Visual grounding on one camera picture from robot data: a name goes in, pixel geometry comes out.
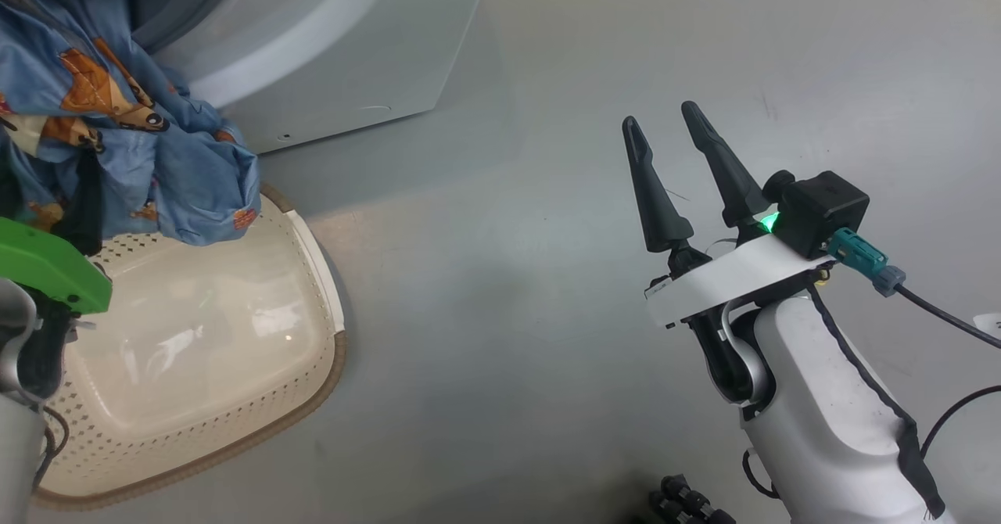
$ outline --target cable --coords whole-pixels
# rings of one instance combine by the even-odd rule
[[[893,414],[897,418],[904,421],[900,429],[900,434],[897,436],[897,447],[900,450],[897,456],[897,466],[900,467],[900,472],[907,479],[908,483],[921,495],[931,515],[936,518],[942,516],[945,513],[945,502],[939,495],[935,478],[932,477],[928,466],[921,459],[921,445],[918,442],[918,423],[915,422],[914,418],[903,407],[890,397],[890,393],[887,393],[886,389],[883,389],[883,386],[873,378],[872,374],[869,374],[869,370],[859,360],[859,357],[852,350],[845,336],[841,335],[841,329],[838,328],[838,325],[834,322],[834,317],[831,316],[831,312],[828,311],[827,306],[820,299],[820,293],[817,292],[817,287],[811,281],[809,273],[804,277],[804,282],[817,313],[820,314],[820,317],[824,321],[827,331],[838,343],[838,348],[841,349],[841,353],[845,356],[845,359],[855,367],[862,381],[865,382],[869,389],[876,393],[879,400],[887,407],[890,407],[890,410],[893,411]]]
[[[719,240],[714,240],[711,245],[706,246],[706,252],[705,253],[708,254],[709,250],[712,248],[712,246],[716,246],[720,242],[730,242],[732,244],[737,244],[737,239],[736,238],[720,238]]]
[[[744,450],[744,459],[741,460],[741,465],[744,466],[744,475],[748,477],[748,481],[751,482],[751,485],[754,485],[755,489],[758,489],[759,493],[770,499],[782,500],[779,497],[779,492],[775,490],[775,483],[772,483],[772,489],[769,490],[754,476],[754,471],[751,471],[751,450]]]
[[[973,325],[970,325],[969,323],[956,319],[955,317],[949,315],[948,313],[942,311],[941,309],[933,306],[933,304],[930,304],[925,300],[919,298],[918,296],[914,295],[914,293],[911,292],[911,290],[905,288],[903,284],[897,284],[897,286],[894,289],[897,290],[897,293],[900,294],[901,296],[904,296],[908,301],[920,307],[921,309],[927,311],[928,313],[931,313],[935,317],[938,317],[939,319],[941,319],[941,321],[947,322],[948,324],[959,329],[960,331],[963,331],[964,333],[973,335],[974,337],[984,341],[985,343],[993,346],[994,348],[1001,348],[1001,339],[996,339],[990,335],[987,335],[986,332],[977,329]]]
[[[991,393],[1001,393],[1001,385],[996,385],[994,387],[988,387],[988,388],[985,388],[985,389],[981,389],[980,391],[976,391],[974,393],[971,393],[971,394],[967,395],[966,397],[964,397],[964,398],[960,399],[959,401],[957,401],[954,406],[949,407],[949,410],[946,411],[945,414],[942,415],[939,418],[939,420],[935,424],[935,426],[932,427],[931,432],[928,433],[928,437],[925,438],[925,443],[921,446],[921,457],[922,457],[922,459],[924,459],[924,457],[928,455],[928,449],[931,448],[931,446],[932,446],[932,440],[935,440],[936,436],[938,436],[939,431],[942,430],[942,427],[949,420],[949,418],[951,418],[953,415],[955,415],[956,413],[958,413],[959,410],[962,409],[962,407],[966,407],[967,405],[969,405],[970,403],[973,403],[974,401],[976,401],[977,399],[980,399],[981,397],[985,397],[987,395],[991,395]]]
[[[45,427],[45,458],[42,459],[42,464],[38,466],[38,471],[35,472],[35,479],[31,485],[32,489],[37,489],[42,484],[42,479],[45,477],[45,472],[49,470],[52,458],[56,457],[55,452],[56,437],[52,434],[52,429]]]
[[[56,435],[52,432],[52,429],[46,425],[45,427],[45,457],[42,459],[42,463],[38,466],[38,470],[35,472],[35,479],[32,481],[32,488],[37,489],[39,485],[42,484],[42,479],[45,478],[45,473],[49,470],[49,465],[52,460],[55,459],[66,446],[66,442],[69,441],[69,424],[66,423],[66,419],[62,415],[57,413],[54,409],[49,407],[42,407],[45,414],[49,415],[59,425],[62,427],[63,438],[60,440],[59,445],[56,446]]]
[[[55,419],[56,422],[59,423],[59,425],[63,429],[63,439],[61,439],[61,441],[59,442],[59,446],[56,447],[55,453],[52,454],[52,457],[56,457],[60,453],[62,453],[63,448],[65,448],[66,446],[66,442],[69,441],[69,424],[66,422],[66,419],[64,419],[62,415],[60,415],[55,411],[55,409],[52,409],[50,407],[44,407],[44,409],[45,409],[45,414]]]

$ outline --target black fabric strip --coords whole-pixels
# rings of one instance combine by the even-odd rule
[[[823,319],[824,326],[827,327],[828,332],[838,342],[838,348],[841,349],[841,353],[845,355],[845,358],[848,359],[848,362],[852,366],[855,366],[855,369],[859,372],[859,376],[862,377],[862,381],[866,382],[869,389],[876,392],[880,401],[887,407],[890,407],[897,418],[904,421],[900,435],[897,436],[897,447],[900,449],[900,454],[897,456],[897,466],[900,467],[900,472],[904,474],[904,478],[907,479],[908,483],[924,499],[925,506],[928,507],[928,512],[933,518],[937,519],[945,512],[945,502],[939,496],[938,486],[935,484],[932,472],[928,470],[928,466],[921,459],[921,445],[918,442],[918,423],[890,397],[890,394],[883,389],[883,386],[879,385],[879,382],[873,378],[872,374],[869,374],[869,370],[862,364],[859,357],[855,355],[852,347],[848,346],[845,336],[841,335],[841,330],[834,323],[831,312],[827,310],[827,307],[821,301],[820,294],[817,292],[809,275],[804,280],[811,300],[813,300],[814,307],[817,308],[817,313]]]

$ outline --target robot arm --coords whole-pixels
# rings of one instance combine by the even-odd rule
[[[41,412],[59,388],[76,320],[107,311],[110,300],[111,282],[74,244],[0,218],[0,524],[24,522],[61,448]]]
[[[815,289],[843,259],[829,253],[831,241],[858,228],[868,196],[833,172],[797,182],[783,171],[763,192],[697,104],[682,111],[723,195],[724,220],[739,229],[738,246],[714,260],[689,245],[691,225],[653,170],[639,124],[627,118],[647,247],[671,251],[670,276],[646,292],[651,317],[695,333],[713,384],[740,407],[741,427],[794,523],[953,522],[919,455],[913,419],[873,378]],[[769,201],[780,210],[772,227],[754,216]]]

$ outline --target perforated basket wall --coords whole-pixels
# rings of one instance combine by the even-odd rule
[[[48,406],[69,441],[36,503],[91,509],[160,488],[271,438],[332,391],[344,358],[336,288],[302,219],[265,193],[282,208],[262,197],[239,240],[121,235],[93,258],[112,303],[66,347]]]

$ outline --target teal cable connector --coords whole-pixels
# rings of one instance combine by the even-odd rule
[[[890,266],[886,254],[850,228],[835,231],[827,243],[827,253],[848,268],[861,272],[884,298],[896,294],[897,285],[907,280],[904,271]]]

